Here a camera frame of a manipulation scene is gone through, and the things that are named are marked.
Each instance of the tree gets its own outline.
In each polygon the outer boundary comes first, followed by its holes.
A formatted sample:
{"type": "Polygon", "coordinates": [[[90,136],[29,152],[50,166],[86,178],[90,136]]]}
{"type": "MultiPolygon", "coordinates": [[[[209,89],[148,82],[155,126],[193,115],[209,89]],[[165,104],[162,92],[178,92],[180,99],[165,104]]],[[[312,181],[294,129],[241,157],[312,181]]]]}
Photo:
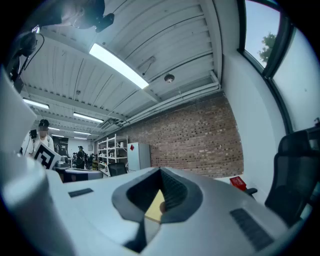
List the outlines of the tree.
{"type": "Polygon", "coordinates": [[[264,43],[265,47],[262,48],[262,51],[258,51],[258,54],[260,55],[260,59],[262,60],[262,62],[268,62],[268,59],[275,44],[275,40],[276,35],[271,34],[270,32],[267,36],[263,37],[262,43],[264,43]]]}

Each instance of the white shirt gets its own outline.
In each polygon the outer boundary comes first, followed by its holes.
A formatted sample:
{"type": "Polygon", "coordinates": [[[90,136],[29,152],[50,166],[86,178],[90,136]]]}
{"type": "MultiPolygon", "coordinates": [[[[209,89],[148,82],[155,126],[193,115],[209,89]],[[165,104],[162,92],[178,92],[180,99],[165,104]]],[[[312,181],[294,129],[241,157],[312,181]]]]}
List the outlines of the white shirt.
{"type": "Polygon", "coordinates": [[[32,156],[34,155],[35,150],[37,149],[38,145],[40,142],[42,142],[44,145],[46,145],[47,147],[49,147],[50,149],[52,149],[53,151],[55,151],[54,148],[54,141],[53,139],[47,134],[45,136],[45,138],[42,140],[40,139],[39,133],[36,135],[36,138],[34,139],[35,141],[33,141],[33,139],[30,139],[29,145],[27,146],[26,149],[26,154],[32,154],[32,156]]]}

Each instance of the fluorescent light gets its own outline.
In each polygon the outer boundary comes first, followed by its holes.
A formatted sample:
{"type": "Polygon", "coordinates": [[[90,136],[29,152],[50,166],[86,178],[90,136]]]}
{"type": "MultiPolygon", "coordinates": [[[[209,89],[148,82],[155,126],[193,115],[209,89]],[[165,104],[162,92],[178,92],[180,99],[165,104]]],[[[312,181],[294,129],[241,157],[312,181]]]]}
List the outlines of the fluorescent light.
{"type": "Polygon", "coordinates": [[[49,105],[48,104],[43,104],[43,103],[31,100],[31,99],[27,99],[27,98],[23,98],[23,101],[25,103],[30,104],[30,105],[34,105],[34,106],[37,106],[37,107],[40,107],[40,108],[44,108],[44,109],[47,109],[47,110],[49,109],[49,105]]]}
{"type": "Polygon", "coordinates": [[[81,132],[81,131],[73,131],[76,134],[85,134],[85,135],[91,135],[91,133],[87,133],[87,132],[81,132]]]}
{"type": "Polygon", "coordinates": [[[76,113],[74,112],[73,115],[75,117],[78,117],[78,118],[84,118],[84,119],[89,119],[89,120],[92,120],[92,121],[95,121],[97,123],[103,123],[104,121],[101,120],[101,119],[97,119],[97,118],[94,118],[94,117],[90,117],[90,116],[87,116],[87,115],[84,115],[84,114],[79,114],[79,113],[76,113]]]}
{"type": "Polygon", "coordinates": [[[53,128],[53,127],[49,127],[49,129],[51,129],[51,130],[55,130],[55,131],[60,131],[60,129],[53,128]]]}
{"type": "Polygon", "coordinates": [[[140,76],[138,75],[131,67],[125,64],[122,60],[118,57],[114,56],[111,52],[103,48],[102,46],[94,43],[91,47],[89,53],[99,59],[100,61],[104,62],[111,68],[118,71],[120,74],[128,78],[130,81],[135,83],[141,89],[147,87],[149,84],[140,76]]]}

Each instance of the brick wall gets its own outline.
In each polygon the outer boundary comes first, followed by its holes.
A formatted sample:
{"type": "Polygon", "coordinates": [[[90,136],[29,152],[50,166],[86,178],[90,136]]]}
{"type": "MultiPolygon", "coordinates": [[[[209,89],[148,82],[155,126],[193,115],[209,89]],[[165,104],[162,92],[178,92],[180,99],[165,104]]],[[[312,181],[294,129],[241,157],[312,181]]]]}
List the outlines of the brick wall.
{"type": "Polygon", "coordinates": [[[151,166],[220,178],[243,173],[236,121],[223,93],[201,98],[116,132],[150,145],[151,166]]]}

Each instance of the window frame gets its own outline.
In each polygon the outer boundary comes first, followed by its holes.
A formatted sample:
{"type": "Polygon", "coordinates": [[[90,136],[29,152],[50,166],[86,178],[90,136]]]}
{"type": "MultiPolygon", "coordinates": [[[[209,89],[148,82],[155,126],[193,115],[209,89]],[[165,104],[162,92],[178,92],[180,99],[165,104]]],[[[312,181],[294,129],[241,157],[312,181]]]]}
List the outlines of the window frame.
{"type": "Polygon", "coordinates": [[[255,70],[261,75],[267,87],[269,88],[277,107],[280,111],[285,133],[293,133],[292,122],[287,110],[287,107],[279,93],[279,90],[273,80],[275,73],[277,72],[282,60],[284,59],[287,50],[289,48],[290,42],[292,40],[294,29],[291,20],[282,10],[280,6],[276,3],[270,2],[268,0],[250,0],[261,5],[265,5],[280,12],[280,22],[278,33],[275,38],[274,46],[268,62],[263,68],[261,64],[255,59],[248,51],[245,49],[246,36],[247,36],[247,13],[246,13],[246,2],[245,0],[237,0],[238,11],[239,11],[239,48],[237,51],[249,61],[249,63],[255,68],[255,70]]]}

